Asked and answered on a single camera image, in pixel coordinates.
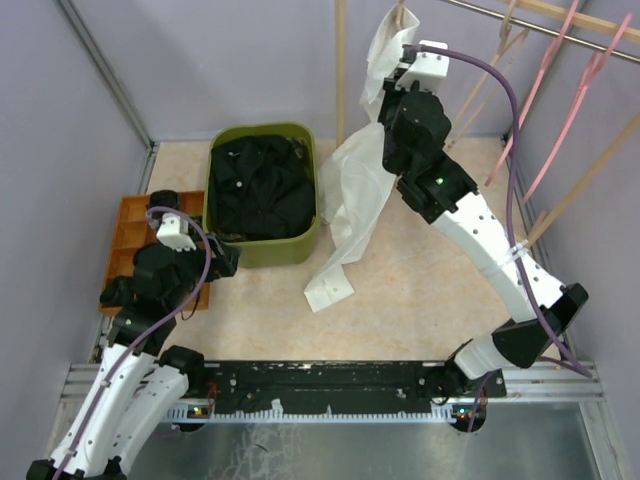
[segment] orange tray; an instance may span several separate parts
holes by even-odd
[[[133,275],[133,255],[136,250],[156,242],[155,232],[149,227],[144,216],[148,204],[149,195],[122,197],[116,231],[111,242],[109,263],[102,284],[103,289],[118,275]],[[203,191],[180,193],[180,210],[187,215],[202,215],[203,204]],[[205,283],[202,287],[196,310],[209,308],[209,286],[209,283]],[[193,302],[185,308],[185,311],[189,312],[191,309],[193,309]],[[120,307],[99,306],[98,310],[103,315],[111,317],[120,311]]]

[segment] wooden rod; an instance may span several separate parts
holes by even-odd
[[[509,0],[498,0],[502,3],[509,3]],[[569,10],[566,8],[558,7],[557,5],[551,5],[540,0],[519,0],[516,3],[516,8],[521,8],[529,12],[538,13],[546,17],[555,18],[556,20],[564,20],[567,18]],[[572,25],[580,28],[586,28],[598,33],[604,33],[613,37],[618,28],[619,23],[604,20],[598,17],[592,17],[591,15],[585,15],[584,13],[576,13],[571,21]],[[622,35],[624,40],[628,40],[633,43],[640,44],[640,30],[637,28],[628,27]]]
[[[336,35],[336,148],[344,142],[347,90],[347,0],[334,0]]]
[[[611,144],[607,147],[607,149],[600,155],[600,157],[595,161],[593,165],[587,170],[587,172],[582,176],[582,178],[574,185],[569,194],[553,209],[551,213],[547,215],[547,217],[542,221],[540,226],[532,231],[532,235],[529,236],[529,248],[533,245],[538,238],[540,238],[544,232],[551,226],[556,218],[558,218],[562,212],[564,212],[571,202],[575,200],[575,198],[584,190],[584,188],[589,185],[593,177],[602,170],[609,160],[613,158],[618,149],[629,139],[633,132],[640,127],[640,111],[636,113],[635,117],[633,117],[627,126],[624,127],[622,132],[618,135],[618,137],[611,142]]]

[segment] green bin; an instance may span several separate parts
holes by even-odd
[[[304,262],[316,244],[318,225],[320,224],[320,201],[318,196],[318,168],[316,163],[315,144],[313,134],[306,127],[297,123],[267,123],[264,125],[245,125],[224,130],[213,139],[209,148],[209,164],[207,168],[207,183],[204,192],[204,207],[202,218],[205,232],[215,232],[213,218],[209,211],[209,175],[211,175],[211,150],[223,143],[236,140],[248,135],[282,135],[283,137],[301,138],[307,146],[308,165],[305,169],[313,179],[316,194],[316,215],[311,227],[302,235],[279,240],[261,240],[256,242],[229,243],[242,249],[239,265],[244,268],[267,267],[272,265],[290,265]]]

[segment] pink hanger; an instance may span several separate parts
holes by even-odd
[[[556,143],[553,146],[553,149],[551,149],[551,153],[549,154],[549,157],[544,162],[544,165],[538,172],[538,176],[533,181],[533,183],[531,184],[531,187],[529,187],[529,190],[527,191],[524,198],[522,199],[524,202],[529,201],[529,199],[531,198],[531,195],[533,195],[533,192],[536,191],[536,188],[538,188],[538,185],[540,185],[540,181],[542,180],[544,175],[547,173],[549,166],[555,159],[558,153],[558,150],[562,146],[562,142],[564,142],[564,139],[567,136],[569,129],[571,128],[571,124],[576,118],[578,110],[580,110],[580,106],[582,105],[582,101],[584,100],[584,97],[587,94],[587,90],[591,86],[591,83],[593,83],[593,81],[595,80],[598,73],[600,73],[600,70],[602,70],[602,68],[604,67],[604,64],[607,63],[607,60],[609,59],[611,52],[613,51],[614,48],[616,48],[616,45],[620,41],[620,38],[622,38],[622,34],[624,33],[627,26],[629,25],[629,22],[631,22],[632,16],[633,15],[628,13],[627,16],[624,17],[624,20],[620,24],[620,28],[618,28],[616,35],[613,37],[611,45],[609,45],[609,48],[607,48],[607,51],[605,53],[596,52],[591,56],[591,59],[589,60],[589,63],[587,63],[587,66],[585,67],[584,72],[582,72],[582,77],[580,78],[580,83],[578,84],[576,95],[573,99],[573,103],[571,105],[571,109],[569,110],[569,114],[567,115],[567,118],[564,121],[562,130],[560,131],[560,135],[558,135],[558,139],[556,140]]]
[[[551,41],[551,43],[547,47],[547,50],[544,52],[544,56],[542,57],[542,61],[540,62],[540,66],[538,67],[538,75],[536,75],[536,80],[535,82],[533,82],[533,87],[531,87],[531,91],[529,92],[527,101],[525,102],[524,106],[522,107],[522,111],[520,112],[520,123],[519,123],[520,128],[522,128],[522,124],[524,123],[525,118],[527,118],[529,109],[531,109],[533,100],[536,98],[536,94],[538,93],[538,89],[540,88],[542,79],[547,73],[547,69],[549,68],[549,65],[551,65],[551,62],[553,61],[556,54],[558,53],[558,50],[560,50],[560,46],[562,45],[564,36],[567,34],[567,30],[569,30],[569,27],[571,26],[571,21],[573,20],[573,16],[576,13],[579,3],[580,3],[580,0],[573,0],[573,3],[571,4],[571,8],[569,9],[569,12],[567,12],[567,18],[565,18],[564,23],[562,24],[562,28],[560,29],[560,33],[556,38],[554,38]],[[505,159],[507,158],[507,155],[509,155],[512,144],[513,144],[513,139],[510,138],[509,141],[507,142],[506,147],[504,147],[504,151],[502,152],[500,159],[498,160],[496,165],[493,167],[493,170],[491,170],[491,173],[489,174],[489,178],[487,178],[487,181],[485,182],[485,186],[488,187],[493,181],[493,179],[495,178],[496,174],[498,173],[498,170],[500,169]]]

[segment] white fabric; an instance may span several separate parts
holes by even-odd
[[[371,123],[351,135],[320,168],[322,219],[330,224],[336,251],[314,275],[304,294],[317,312],[354,293],[342,265],[360,260],[369,244],[395,176],[382,167],[384,130],[377,123],[382,84],[398,66],[402,45],[411,43],[420,22],[406,7],[398,31],[392,8],[378,27],[367,56],[360,105]]]

